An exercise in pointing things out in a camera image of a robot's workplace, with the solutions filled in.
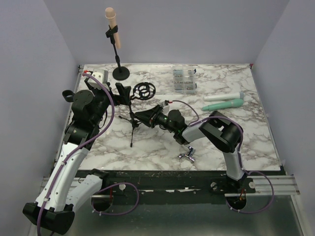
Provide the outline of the black tall round-base stand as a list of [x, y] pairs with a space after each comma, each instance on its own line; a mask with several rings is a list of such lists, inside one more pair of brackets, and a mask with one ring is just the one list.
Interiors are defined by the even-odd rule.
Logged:
[[105, 35], [107, 38], [110, 39], [110, 42], [113, 45], [115, 52], [115, 60], [117, 63], [117, 67], [112, 72], [113, 78], [117, 81], [124, 81], [130, 76], [130, 71], [128, 68], [121, 66], [120, 57], [118, 56], [116, 49], [116, 39], [114, 38], [114, 34], [116, 34], [117, 32], [118, 26], [114, 27], [109, 26], [109, 30], [105, 33]]

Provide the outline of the peach microphone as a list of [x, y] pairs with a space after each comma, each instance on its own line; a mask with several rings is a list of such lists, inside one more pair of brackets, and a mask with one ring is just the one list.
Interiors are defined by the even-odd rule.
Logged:
[[[113, 29], [114, 27], [118, 26], [117, 25], [117, 21], [116, 21], [116, 12], [113, 8], [108, 7], [105, 9], [105, 17], [108, 20], [109, 26], [111, 29]], [[113, 34], [114, 39], [115, 39], [115, 45], [118, 49], [121, 48], [121, 41], [120, 41], [120, 37], [119, 37], [119, 33], [116, 32]]]

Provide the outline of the green microphone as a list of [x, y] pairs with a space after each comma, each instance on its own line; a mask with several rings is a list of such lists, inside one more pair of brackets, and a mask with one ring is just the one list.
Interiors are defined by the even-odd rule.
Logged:
[[244, 104], [244, 100], [241, 98], [233, 99], [226, 102], [210, 104], [201, 108], [202, 111], [215, 111], [227, 108], [241, 107]]

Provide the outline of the white microphone grey mesh head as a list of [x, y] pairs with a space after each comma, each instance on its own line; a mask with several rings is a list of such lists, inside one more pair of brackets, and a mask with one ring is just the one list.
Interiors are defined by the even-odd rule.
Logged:
[[221, 100], [233, 100], [233, 99], [243, 99], [244, 98], [243, 92], [237, 93], [227, 93], [227, 94], [217, 94], [217, 95], [210, 95], [204, 96], [204, 101], [221, 101]]

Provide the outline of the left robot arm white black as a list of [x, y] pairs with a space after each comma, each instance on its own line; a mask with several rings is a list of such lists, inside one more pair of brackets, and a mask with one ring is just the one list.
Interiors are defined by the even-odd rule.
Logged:
[[71, 189], [76, 173], [103, 131], [99, 123], [107, 108], [128, 105], [131, 87], [116, 83], [118, 94], [104, 86], [74, 93], [63, 91], [64, 99], [71, 103], [72, 122], [64, 132], [63, 145], [57, 164], [40, 195], [33, 203], [25, 204], [23, 214], [36, 225], [37, 235], [41, 229], [64, 235], [71, 227], [75, 213], [93, 193], [104, 194], [109, 189], [108, 180], [91, 174]]

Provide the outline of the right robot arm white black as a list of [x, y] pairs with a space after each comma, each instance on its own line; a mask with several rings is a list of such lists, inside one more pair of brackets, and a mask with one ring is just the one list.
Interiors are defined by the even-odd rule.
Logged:
[[226, 164], [227, 189], [233, 193], [244, 187], [244, 170], [240, 149], [243, 142], [242, 127], [218, 111], [210, 116], [188, 125], [179, 110], [163, 113], [160, 105], [152, 109], [136, 112], [135, 119], [145, 126], [159, 126], [174, 134], [173, 138], [180, 145], [188, 145], [198, 139], [207, 138], [223, 153]]

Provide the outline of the clear plastic screw box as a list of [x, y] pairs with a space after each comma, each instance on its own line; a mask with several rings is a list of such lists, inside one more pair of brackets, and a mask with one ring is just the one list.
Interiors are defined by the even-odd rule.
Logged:
[[196, 94], [196, 69], [190, 65], [175, 65], [172, 67], [173, 90], [180, 94]]

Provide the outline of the chrome faucet tap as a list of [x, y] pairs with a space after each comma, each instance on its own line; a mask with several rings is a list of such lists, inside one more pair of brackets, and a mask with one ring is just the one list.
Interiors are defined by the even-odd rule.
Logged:
[[195, 149], [191, 146], [188, 146], [188, 151], [186, 153], [181, 153], [178, 157], [180, 159], [186, 158], [188, 159], [191, 163], [195, 162], [195, 159], [193, 157], [194, 153], [195, 153]]

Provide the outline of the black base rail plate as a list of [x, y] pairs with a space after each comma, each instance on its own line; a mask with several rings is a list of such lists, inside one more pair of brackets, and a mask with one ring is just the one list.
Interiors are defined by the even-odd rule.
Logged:
[[101, 192], [92, 197], [98, 207], [116, 206], [225, 204], [227, 196], [255, 193], [253, 179], [229, 180], [224, 171], [90, 171], [79, 170], [83, 180], [89, 174], [101, 177]]

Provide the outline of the aluminium frame rail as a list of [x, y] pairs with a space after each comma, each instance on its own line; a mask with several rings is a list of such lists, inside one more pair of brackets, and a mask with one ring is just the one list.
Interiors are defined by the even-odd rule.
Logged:
[[255, 194], [261, 196], [272, 195], [272, 189], [270, 182], [274, 189], [274, 195], [286, 196], [286, 195], [300, 195], [299, 188], [295, 177], [290, 176], [268, 176], [270, 182], [261, 176], [253, 176], [253, 182], [255, 183]]

